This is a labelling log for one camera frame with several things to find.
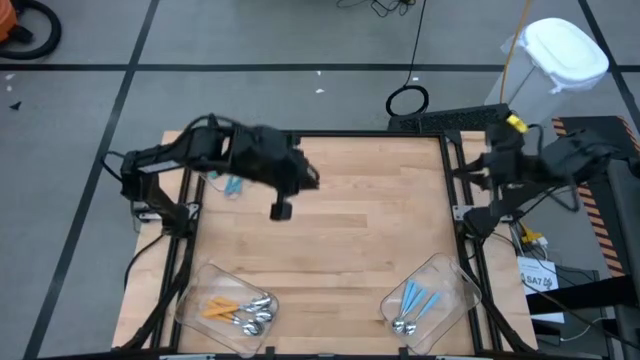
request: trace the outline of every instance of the clear plastic container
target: clear plastic container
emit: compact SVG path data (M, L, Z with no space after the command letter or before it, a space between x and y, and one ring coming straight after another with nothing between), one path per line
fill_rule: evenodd
M400 306L410 280L425 289L426 294L403 317L405 324L414 321L432 298L433 301L428 310L415 320L415 332L407 335L394 331L393 324L400 316ZM380 310L400 341L416 354L425 355L469 309L478 305L481 296L480 289L469 276L451 258L438 253L387 295L380 303Z
M270 322L260 323L262 331L259 335L248 336L240 325L230 324L221 320L206 318L203 311L210 308L210 301L224 297L238 304L250 304L254 299L264 296L271 298L268 309L273 314ZM184 326L210 337L227 346L243 358L250 358L256 354L269 330L276 320L278 299L262 289L259 289L212 264L203 265L187 290L178 301L176 320ZM235 315L243 320L255 319L255 314L237 311Z

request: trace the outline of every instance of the yellow wire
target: yellow wire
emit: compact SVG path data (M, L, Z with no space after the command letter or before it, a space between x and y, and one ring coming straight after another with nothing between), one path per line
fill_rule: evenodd
M513 56L513 49L515 49L516 47L516 42L520 37L520 32L522 32L522 28L524 28L524 23L527 20L527 14L529 13L531 2L532 2L531 0L527 0L527 3L524 5L524 10L522 10L522 16L520 17L520 22L518 23L518 27L516 28L516 34L513 36L513 41L511 42L509 55L507 55L507 61L504 63L502 85L500 86L500 103L502 103L502 100L504 98L504 85L507 83L507 70L509 69L509 62L511 62L511 57Z

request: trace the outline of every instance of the wooden table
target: wooden table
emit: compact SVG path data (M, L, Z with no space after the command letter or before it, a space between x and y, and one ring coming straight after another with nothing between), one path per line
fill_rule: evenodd
M178 134L165 133L163 142ZM468 160L485 149L482 133L463 133L463 139ZM397 354L402 344L385 326L380 301L431 255L457 259L439 142L306 137L301 147L321 174L321 190L292 199L292 220L277 223L268 217L274 190L245 185L239 199L229 200L207 187L192 269L212 262L275 294L280 311L265 345L278 354ZM161 176L174 201L181 177L182 171ZM472 192L476 204L487 203L488 194ZM497 230L509 235L506 226ZM143 226L137 250L158 232L159 224ZM165 240L133 267L114 346L128 340L155 305L167 248ZM537 347L513 248L489 238L484 252L496 305L525 342ZM478 308L488 349L486 319ZM165 329L173 319L167 318ZM179 351L230 352L187 327ZM431 353L473 354L468 318Z

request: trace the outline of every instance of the gray floor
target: gray floor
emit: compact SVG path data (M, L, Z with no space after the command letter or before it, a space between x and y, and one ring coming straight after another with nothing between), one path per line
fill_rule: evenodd
M64 25L63 41L44 64L129 62L150 0L48 0ZM500 45L515 29L522 1L430 0L417 63L502 64ZM640 64L640 4L590 0L620 65ZM529 21L567 19L587 34L575 0L537 0ZM160 0L141 64L407 63L419 9L378 18L366 5L336 9L331 0ZM37 15L25 23L47 29ZM0 60L0 66L11 62ZM123 71L0 71L0 357L25 352L67 238ZM10 80L5 77L13 75ZM406 72L136 72L111 148L156 144L207 112L298 129L384 129L387 95ZM417 72L429 110L480 105L495 72ZM640 74L625 73L640 96ZM397 111L417 99L399 99ZM22 101L20 111L9 105ZM631 119L611 74L576 95L558 116ZM553 138L547 128L546 137ZM563 265L606 276L584 213L542 203L527 224L544 232ZM122 277L136 234L114 180L100 177L42 343L40 356L105 351L122 299Z

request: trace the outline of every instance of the white paper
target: white paper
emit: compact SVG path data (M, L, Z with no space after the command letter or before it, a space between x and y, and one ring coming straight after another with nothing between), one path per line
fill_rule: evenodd
M536 259L518 256L518 268L520 268L520 278L532 288L540 292L558 288L558 277L555 274L556 264L551 261L540 260L538 262ZM525 286L524 293L529 295L535 291ZM562 313L531 315L531 318L564 324L564 314Z

